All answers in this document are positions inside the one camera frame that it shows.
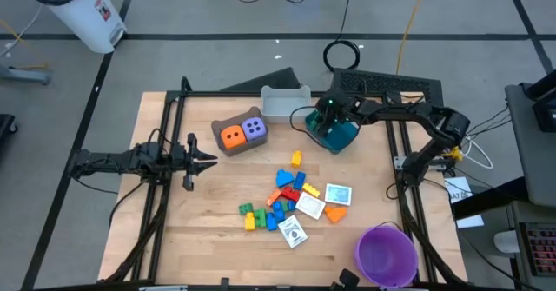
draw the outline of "white cable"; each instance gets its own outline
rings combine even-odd
[[[477,142],[473,141],[470,136],[466,136],[466,139],[469,141],[469,147],[467,148],[466,152],[462,153],[463,157],[466,158],[467,160],[471,161],[471,162],[474,162],[475,164],[481,166],[484,169],[493,169],[494,168],[493,162],[490,160],[490,157],[488,157],[487,153],[479,146],[479,144],[477,144]],[[485,164],[473,159],[471,156],[469,156],[469,152],[471,152],[471,147],[472,146],[475,146],[475,148],[477,148],[477,150],[485,157],[486,161],[488,162],[488,165],[485,165]]]
[[[43,4],[40,3],[38,6],[38,9],[36,10],[35,16],[31,19],[31,21],[27,24],[27,26],[25,26],[25,28],[19,33],[19,36],[23,36],[25,34],[25,31],[27,31],[29,29],[29,27],[31,27],[31,25],[36,21],[36,18],[38,17],[39,13],[41,13],[41,9],[43,8]],[[14,49],[17,44],[19,43],[19,40],[14,40],[12,43],[8,43],[8,47],[0,52],[0,57],[6,55],[8,52],[10,52],[12,49]]]

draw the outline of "purple plastic bowl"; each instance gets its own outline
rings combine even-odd
[[[402,288],[417,274],[414,244],[389,226],[370,228],[355,246],[355,262],[365,278],[386,288]]]

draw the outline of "white trash can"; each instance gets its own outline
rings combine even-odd
[[[127,31],[110,0],[37,0],[46,4],[87,46],[110,53]]]

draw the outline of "concrete floor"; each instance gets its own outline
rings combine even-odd
[[[123,0],[112,0],[119,9]],[[280,34],[335,33],[341,26],[346,0],[307,0],[294,5],[282,0],[240,3],[237,0],[132,0],[125,23],[130,34]],[[554,0],[521,0],[538,34],[556,33]],[[415,0],[351,0],[346,33],[395,33],[406,27]],[[32,18],[33,0],[0,0],[0,18],[20,30]],[[413,34],[527,34],[512,0],[422,0]],[[43,10],[30,34],[69,34],[49,11]],[[0,47],[8,42],[0,30]],[[126,40],[109,64],[83,147],[98,151],[125,150],[144,91],[177,89],[185,75],[196,90],[221,89],[270,71],[293,67],[312,89],[326,89],[332,75],[321,53],[330,40],[313,34],[308,39],[280,40]],[[397,40],[354,40],[361,49],[359,69],[394,73]],[[531,40],[410,40],[400,73],[440,79],[445,104],[474,123],[505,106],[508,84],[535,82],[546,72]],[[18,289],[29,266],[57,184],[76,136],[103,56],[81,42],[38,36],[29,43],[40,51],[54,72],[49,86],[0,82],[0,112],[17,117],[20,131],[0,159],[0,288]],[[556,42],[542,42],[556,60]],[[331,51],[338,67],[352,60],[349,50]],[[3,65],[37,63],[22,45]],[[521,175],[511,125],[480,136],[478,143],[491,156],[494,170],[464,162],[461,168],[492,184]],[[119,178],[96,175],[93,185],[117,190]],[[91,283],[96,280],[108,233],[113,195],[69,186],[55,233],[44,258],[36,287]],[[507,228],[504,210],[484,215],[486,226],[462,231],[481,250],[495,254],[494,229]],[[481,286],[513,284],[490,269],[463,245],[469,280]],[[509,271],[507,259],[490,256]]]

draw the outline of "wooden table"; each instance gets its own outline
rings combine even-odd
[[[164,96],[160,92],[143,94],[131,145],[147,141],[150,131],[159,126]],[[270,124],[266,144],[226,157],[216,146],[210,123],[241,114],[251,106],[260,106],[260,102],[257,97],[186,99],[181,141],[186,142],[187,134],[194,132],[199,149],[217,155],[219,160],[216,166],[194,177],[194,192],[183,189],[183,173],[175,174],[156,283],[215,285],[228,277],[234,285],[328,286],[337,281],[343,268],[362,277],[354,264],[354,246],[367,228],[385,221],[401,225],[397,201],[385,196],[387,186],[394,182],[394,173],[384,122],[363,127],[339,155],[318,147],[287,124]],[[173,123],[170,118],[167,136]],[[420,125],[410,122],[407,126],[413,149],[420,149],[430,138]],[[399,133],[397,141],[401,152]],[[276,170],[292,169],[291,156],[298,149],[303,154],[301,170],[307,174],[306,182],[322,191],[321,198],[327,182],[352,187],[353,198],[347,216],[338,224],[331,224],[324,214],[316,221],[296,212],[308,240],[291,249],[279,230],[247,232],[238,206],[252,202],[255,208],[268,209],[265,201],[275,189]],[[427,178],[444,184],[439,173],[429,172]],[[138,181],[137,176],[125,175],[119,196]],[[146,192],[146,187],[138,190],[117,210],[100,278],[112,274],[136,243]],[[423,182],[420,192],[431,243],[452,270],[466,279],[446,191]],[[407,196],[411,203],[410,192]],[[415,242],[420,254],[420,278],[425,281],[421,248]],[[146,277],[150,251],[147,247],[142,277]],[[372,283],[362,278],[360,285]]]

